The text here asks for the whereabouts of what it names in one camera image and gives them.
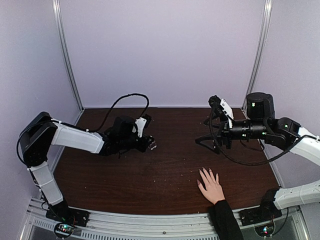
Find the purple nail polish bottle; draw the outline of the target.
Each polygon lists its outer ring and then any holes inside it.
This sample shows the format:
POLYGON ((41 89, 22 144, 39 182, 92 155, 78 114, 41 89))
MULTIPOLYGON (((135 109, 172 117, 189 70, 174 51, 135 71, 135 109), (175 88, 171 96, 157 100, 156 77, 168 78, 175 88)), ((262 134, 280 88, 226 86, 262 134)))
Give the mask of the purple nail polish bottle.
POLYGON ((150 145, 148 146, 148 148, 149 148, 151 151, 154 150, 156 147, 157 147, 156 141, 150 143, 150 145))

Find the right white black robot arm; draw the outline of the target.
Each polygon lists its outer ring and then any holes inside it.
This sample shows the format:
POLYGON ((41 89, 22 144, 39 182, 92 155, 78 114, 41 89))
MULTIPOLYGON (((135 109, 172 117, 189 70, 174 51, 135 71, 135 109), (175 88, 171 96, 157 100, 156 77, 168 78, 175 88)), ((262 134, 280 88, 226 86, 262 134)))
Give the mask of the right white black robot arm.
MULTIPOLYGON (((274 99, 271 94, 253 92, 246 96, 246 115, 248 119, 234 120, 233 110, 226 100, 217 95, 208 100, 211 108, 205 124, 210 134, 199 137, 196 144, 203 146, 216 154, 223 154, 233 163, 256 167, 271 163, 287 153, 301 156, 320 166, 320 136, 314 135, 302 125, 288 117, 275 118, 274 99), (219 118, 219 125, 213 124, 213 119, 219 118), (269 160, 260 162, 244 162, 229 156, 223 146, 230 150, 232 141, 262 140, 265 144, 282 150, 269 160), (203 144, 211 141, 212 147, 203 144)), ((199 170, 204 185, 197 180, 197 186, 202 195, 216 205, 225 200, 219 175, 205 168, 199 170)), ((283 210, 297 205, 320 202, 320 180, 292 188, 268 190, 256 210, 259 220, 268 220, 277 210, 283 210)))

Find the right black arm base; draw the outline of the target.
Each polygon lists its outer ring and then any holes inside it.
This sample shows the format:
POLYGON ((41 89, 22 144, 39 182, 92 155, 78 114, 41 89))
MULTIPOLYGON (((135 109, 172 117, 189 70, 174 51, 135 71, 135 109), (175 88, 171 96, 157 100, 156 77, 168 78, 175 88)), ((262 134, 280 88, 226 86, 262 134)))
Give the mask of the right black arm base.
POLYGON ((282 216, 282 211, 274 204, 278 188, 269 189, 260 201, 258 207, 243 209, 239 212, 242 226, 254 225, 282 216))

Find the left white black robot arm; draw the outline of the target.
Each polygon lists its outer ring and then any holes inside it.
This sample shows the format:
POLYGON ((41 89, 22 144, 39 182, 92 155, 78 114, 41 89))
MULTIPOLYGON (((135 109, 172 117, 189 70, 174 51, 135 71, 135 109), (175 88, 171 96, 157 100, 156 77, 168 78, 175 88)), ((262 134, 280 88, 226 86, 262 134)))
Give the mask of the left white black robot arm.
POLYGON ((98 132, 54 119, 43 111, 20 133, 16 154, 48 204, 53 206, 53 215, 61 222, 67 222, 72 218, 72 211, 64 205, 65 198, 49 169, 47 154, 50 147, 63 146, 100 156, 121 155, 130 150, 144 153, 157 147, 155 138, 144 133, 151 120, 147 114, 137 119, 118 116, 111 127, 98 132))

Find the black sleeved forearm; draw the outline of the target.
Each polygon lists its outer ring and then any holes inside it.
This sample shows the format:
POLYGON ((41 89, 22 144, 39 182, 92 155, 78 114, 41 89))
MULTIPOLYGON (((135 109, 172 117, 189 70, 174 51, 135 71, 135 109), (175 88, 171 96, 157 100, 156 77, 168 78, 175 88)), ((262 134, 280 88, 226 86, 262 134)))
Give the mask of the black sleeved forearm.
POLYGON ((244 240, 233 211, 225 199, 209 207, 208 213, 220 240, 244 240))

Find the person's bare hand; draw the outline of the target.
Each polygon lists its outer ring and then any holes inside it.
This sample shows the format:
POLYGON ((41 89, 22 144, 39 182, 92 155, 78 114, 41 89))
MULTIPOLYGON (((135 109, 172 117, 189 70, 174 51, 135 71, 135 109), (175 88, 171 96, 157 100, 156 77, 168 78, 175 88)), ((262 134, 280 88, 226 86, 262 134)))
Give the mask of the person's bare hand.
POLYGON ((204 167, 199 170, 201 181, 197 180, 197 186, 202 195, 213 205, 225 200, 222 186, 219 183, 219 175, 214 175, 212 170, 204 167))

